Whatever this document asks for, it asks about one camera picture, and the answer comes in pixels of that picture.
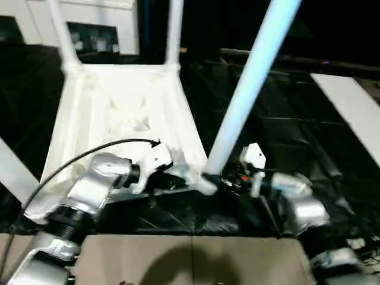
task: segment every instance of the cable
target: cable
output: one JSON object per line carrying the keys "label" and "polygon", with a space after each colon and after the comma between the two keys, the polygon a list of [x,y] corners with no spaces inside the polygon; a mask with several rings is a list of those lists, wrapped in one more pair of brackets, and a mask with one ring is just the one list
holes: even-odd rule
{"label": "cable", "polygon": [[15,219],[15,222],[14,224],[11,226],[10,228],[10,236],[7,240],[7,243],[5,245],[5,248],[4,248],[4,251],[3,251],[3,254],[1,256],[1,266],[0,266],[0,280],[2,280],[2,276],[3,276],[3,273],[4,273],[4,269],[5,269],[5,265],[7,263],[7,259],[8,259],[8,255],[9,255],[9,252],[10,252],[10,249],[11,249],[11,245],[12,245],[12,242],[14,240],[14,236],[15,236],[15,230],[17,228],[17,225],[20,224],[22,218],[24,217],[24,213],[27,209],[27,207],[30,205],[30,203],[33,201],[33,199],[35,198],[35,196],[40,192],[40,190],[50,181],[52,180],[59,172],[61,172],[62,170],[64,170],[66,167],[68,167],[69,165],[73,164],[74,162],[78,161],[79,159],[91,154],[91,153],[94,153],[95,151],[98,151],[98,150],[102,150],[104,148],[107,148],[107,147],[110,147],[110,146],[113,146],[113,145],[117,145],[117,144],[123,144],[123,143],[137,143],[137,142],[144,142],[144,143],[150,143],[152,145],[152,147],[155,147],[157,145],[160,144],[159,141],[152,141],[152,140],[147,140],[145,138],[128,138],[128,139],[124,139],[124,140],[118,140],[118,141],[112,141],[112,142],[109,142],[107,144],[103,144],[103,145],[100,145],[96,148],[93,148],[91,150],[88,150],[88,151],[85,151],[84,153],[74,157],[73,159],[69,160],[68,162],[66,162],[65,164],[63,164],[62,166],[60,166],[59,168],[57,168],[52,174],[50,174],[43,182],[41,182],[38,187],[33,191],[33,193],[30,195],[29,199],[27,200],[27,202],[25,203],[24,207],[21,209],[20,213],[18,214],[17,218]]}

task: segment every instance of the beige table surface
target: beige table surface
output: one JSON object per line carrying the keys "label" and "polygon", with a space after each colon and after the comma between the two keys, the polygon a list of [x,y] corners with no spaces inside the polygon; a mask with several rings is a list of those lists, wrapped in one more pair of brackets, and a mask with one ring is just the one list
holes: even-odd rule
{"label": "beige table surface", "polygon": [[[1,248],[7,235],[0,235]],[[9,266],[31,237],[18,236]],[[73,269],[79,285],[313,284],[295,240],[249,237],[89,236]]]}

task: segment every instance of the black fabric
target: black fabric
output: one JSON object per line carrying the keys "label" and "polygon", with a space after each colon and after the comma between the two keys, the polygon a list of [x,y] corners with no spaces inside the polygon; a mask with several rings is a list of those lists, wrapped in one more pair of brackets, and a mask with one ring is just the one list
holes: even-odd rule
{"label": "black fabric", "polygon": [[[59,103],[63,76],[54,49],[0,46],[3,119],[0,136],[40,176]],[[113,63],[131,61],[112,58]],[[241,66],[199,64],[181,58],[181,82],[206,152],[211,150]],[[85,61],[107,62],[86,55]],[[257,142],[267,167],[308,177],[342,235],[380,229],[380,170],[349,126],[308,74],[272,70],[244,126],[230,161]],[[0,232],[6,232],[20,203],[0,190]],[[25,230],[33,229],[25,222]],[[179,192],[110,204],[98,233],[154,235],[274,236],[260,206],[231,189],[206,197]]]}

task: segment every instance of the white panel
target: white panel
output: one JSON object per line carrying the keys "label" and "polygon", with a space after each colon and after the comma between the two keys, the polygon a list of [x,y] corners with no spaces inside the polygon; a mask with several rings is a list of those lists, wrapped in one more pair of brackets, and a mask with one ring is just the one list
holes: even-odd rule
{"label": "white panel", "polygon": [[96,5],[103,7],[133,9],[135,0],[59,0],[61,3]]}
{"label": "white panel", "polygon": [[26,44],[41,44],[40,35],[25,0],[0,0],[0,15],[15,17]]}
{"label": "white panel", "polygon": [[38,180],[0,138],[0,182],[25,203],[38,186]]}
{"label": "white panel", "polygon": [[44,46],[59,46],[59,41],[46,1],[28,1]]}
{"label": "white panel", "polygon": [[380,166],[380,106],[351,77],[311,74]]}

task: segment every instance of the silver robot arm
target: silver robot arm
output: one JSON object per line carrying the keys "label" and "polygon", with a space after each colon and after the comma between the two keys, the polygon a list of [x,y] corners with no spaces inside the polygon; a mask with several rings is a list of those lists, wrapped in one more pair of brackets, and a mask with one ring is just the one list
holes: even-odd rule
{"label": "silver robot arm", "polygon": [[4,284],[75,284],[70,268],[80,255],[84,239],[93,232],[111,191],[122,186],[142,191],[150,174],[168,162],[167,157],[155,158],[153,167],[147,167],[146,160],[138,165],[110,153],[94,155],[67,196],[46,213],[44,231],[34,237]]}

